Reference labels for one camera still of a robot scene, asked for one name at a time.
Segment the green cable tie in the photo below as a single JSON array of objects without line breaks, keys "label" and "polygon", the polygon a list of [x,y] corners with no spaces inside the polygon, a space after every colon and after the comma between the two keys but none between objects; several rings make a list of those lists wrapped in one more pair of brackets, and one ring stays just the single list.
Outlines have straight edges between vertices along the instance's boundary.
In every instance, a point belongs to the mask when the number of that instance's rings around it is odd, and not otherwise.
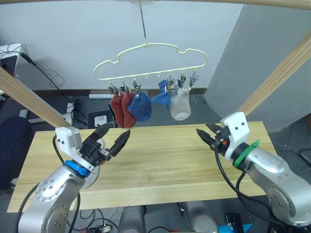
[{"label": "green cable tie", "polygon": [[243,161],[243,159],[255,148],[259,146],[260,140],[256,140],[253,142],[248,148],[246,148],[237,158],[237,160],[234,162],[233,166],[235,168],[238,168],[239,164]]}]

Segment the white sock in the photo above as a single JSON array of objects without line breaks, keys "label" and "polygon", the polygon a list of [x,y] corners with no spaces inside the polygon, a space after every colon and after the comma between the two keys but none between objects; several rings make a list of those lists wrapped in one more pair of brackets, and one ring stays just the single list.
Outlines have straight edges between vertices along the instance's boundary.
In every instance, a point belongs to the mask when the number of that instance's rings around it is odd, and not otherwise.
[{"label": "white sock", "polygon": [[179,88],[174,84],[175,91],[172,91],[171,97],[171,115],[175,120],[185,120],[191,114],[189,104],[189,88]]}]

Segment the blue sock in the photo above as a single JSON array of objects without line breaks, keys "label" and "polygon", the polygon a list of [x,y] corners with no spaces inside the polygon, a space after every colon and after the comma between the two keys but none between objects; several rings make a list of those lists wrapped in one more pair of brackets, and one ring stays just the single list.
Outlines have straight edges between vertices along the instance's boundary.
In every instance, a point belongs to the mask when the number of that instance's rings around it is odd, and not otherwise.
[{"label": "blue sock", "polygon": [[140,92],[139,96],[134,95],[134,98],[127,110],[135,117],[137,121],[143,122],[151,117],[152,108],[149,97]]},{"label": "blue sock", "polygon": [[166,80],[159,82],[160,94],[154,97],[151,102],[165,104],[167,108],[171,105],[171,96],[168,91],[165,91],[165,87],[168,85]]}]

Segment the wooden tabletop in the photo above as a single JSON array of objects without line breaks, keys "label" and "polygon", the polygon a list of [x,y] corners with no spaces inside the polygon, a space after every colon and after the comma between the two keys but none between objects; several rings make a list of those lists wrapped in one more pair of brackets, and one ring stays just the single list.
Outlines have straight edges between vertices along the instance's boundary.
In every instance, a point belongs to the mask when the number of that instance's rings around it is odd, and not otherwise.
[{"label": "wooden tabletop", "polygon": [[[91,187],[81,190],[80,208],[236,197],[218,170],[214,152],[199,138],[196,128],[210,132],[203,124],[133,128],[118,156],[101,166]],[[249,142],[259,139],[262,149],[276,153],[262,122],[249,122],[249,128]],[[112,146],[124,130],[110,129],[104,136],[105,147]],[[82,140],[92,132],[81,130]],[[61,166],[52,146],[54,134],[54,131],[36,132],[8,212],[17,212],[29,190]],[[222,156],[221,161],[228,177],[235,183],[241,171]],[[249,176],[243,179],[241,190],[250,196],[264,195]]]}]

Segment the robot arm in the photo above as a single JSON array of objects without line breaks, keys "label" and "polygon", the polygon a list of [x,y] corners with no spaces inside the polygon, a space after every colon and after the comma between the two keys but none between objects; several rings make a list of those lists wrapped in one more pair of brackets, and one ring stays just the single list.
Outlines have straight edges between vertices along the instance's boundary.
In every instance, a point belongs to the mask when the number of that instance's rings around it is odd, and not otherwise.
[{"label": "robot arm", "polygon": [[43,179],[35,190],[35,198],[19,222],[20,233],[64,233],[69,208],[86,180],[99,165],[115,157],[126,144],[130,131],[121,134],[115,144],[104,149],[101,138],[109,123],[100,126],[83,143],[74,127],[55,129],[60,150],[72,158]]},{"label": "robot arm", "polygon": [[277,219],[289,226],[308,228],[311,225],[311,185],[294,174],[281,157],[258,148],[259,141],[246,143],[249,128],[244,113],[234,113],[221,121],[222,127],[207,126],[216,133],[197,130],[201,139],[218,151],[233,166],[245,170],[267,194]]}]

